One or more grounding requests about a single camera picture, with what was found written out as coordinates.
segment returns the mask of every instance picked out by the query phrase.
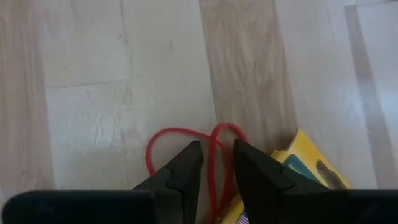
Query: yellow package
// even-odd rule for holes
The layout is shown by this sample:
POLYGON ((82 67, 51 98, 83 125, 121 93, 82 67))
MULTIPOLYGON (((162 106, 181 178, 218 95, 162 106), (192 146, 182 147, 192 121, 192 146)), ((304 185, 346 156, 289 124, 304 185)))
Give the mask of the yellow package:
MULTIPOLYGON (((307 135, 305 135, 303 130, 297 132, 295 139, 286 151, 274 151, 271 157, 299 174, 317 181, 330 189, 351 188, 343 176, 319 153, 318 149, 307 135)), ((216 223, 249 223, 239 194, 231 201, 225 212, 220 214, 216 223)))

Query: wooden floor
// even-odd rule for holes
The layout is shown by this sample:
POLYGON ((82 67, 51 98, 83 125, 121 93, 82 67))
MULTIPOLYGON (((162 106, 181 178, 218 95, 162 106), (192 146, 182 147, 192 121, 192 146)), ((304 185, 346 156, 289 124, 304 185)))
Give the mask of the wooden floor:
POLYGON ((266 152, 304 129, 354 187, 396 188, 396 24, 391 0, 0 0, 0 206, 131 189, 156 131, 220 122, 266 152))

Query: red cable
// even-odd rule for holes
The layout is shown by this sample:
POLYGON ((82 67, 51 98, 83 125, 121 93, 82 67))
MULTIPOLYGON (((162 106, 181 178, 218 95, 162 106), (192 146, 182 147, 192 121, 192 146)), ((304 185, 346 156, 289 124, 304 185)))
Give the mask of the red cable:
POLYGON ((157 132, 148 142, 146 151, 145 151, 145 162, 147 165, 147 169, 150 175, 155 174, 154 164, 152 162, 152 147, 155 141, 163 134, 176 132, 176 133, 183 133, 183 134, 191 134, 195 136, 199 136, 204 139, 210 140, 209 145, 209 155, 208 155, 208 162, 207 162, 207 183, 208 183, 208 191, 209 191, 209 199, 210 199, 210 216, 209 216, 209 223, 214 223, 216 215, 218 212, 222 211, 225 206, 227 206, 229 200, 231 199, 232 195, 232 184, 233 184, 233 163, 232 163, 232 154, 231 151, 221 142, 217 140, 218 134, 224 128, 232 129, 243 141, 247 141, 246 136, 242 132, 242 130, 232 123, 223 123, 217 125, 213 131, 211 132, 211 136, 207 134, 200 133, 198 131, 193 131, 190 129, 185 128, 166 128, 157 132), (217 209, 217 199, 216 199, 216 184, 214 180, 214 173, 215 173, 215 151, 216 145, 222 148, 227 155, 227 171, 226 171, 226 178, 224 182, 224 189, 223 194, 221 196, 220 202, 220 209, 217 209))

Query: black plastic part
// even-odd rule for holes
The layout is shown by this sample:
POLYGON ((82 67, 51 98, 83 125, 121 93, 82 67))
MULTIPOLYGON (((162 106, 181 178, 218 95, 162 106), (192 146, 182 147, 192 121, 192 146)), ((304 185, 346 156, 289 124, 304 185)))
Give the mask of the black plastic part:
POLYGON ((396 190, 330 190, 240 140, 233 161, 250 224, 398 223, 396 190))
POLYGON ((194 224, 203 153, 192 142, 133 190, 50 190, 17 195, 5 204, 11 223, 194 224))

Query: teal label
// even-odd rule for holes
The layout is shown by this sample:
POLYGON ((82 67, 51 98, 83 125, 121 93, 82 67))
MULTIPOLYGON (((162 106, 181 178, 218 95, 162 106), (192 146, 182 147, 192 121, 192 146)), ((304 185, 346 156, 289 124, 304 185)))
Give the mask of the teal label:
POLYGON ((283 165, 291 168, 292 170, 298 172, 299 174, 301 174, 303 176, 306 176, 307 178, 309 178, 311 180, 318 182, 319 184, 321 183, 296 155, 290 155, 285 160, 283 165))

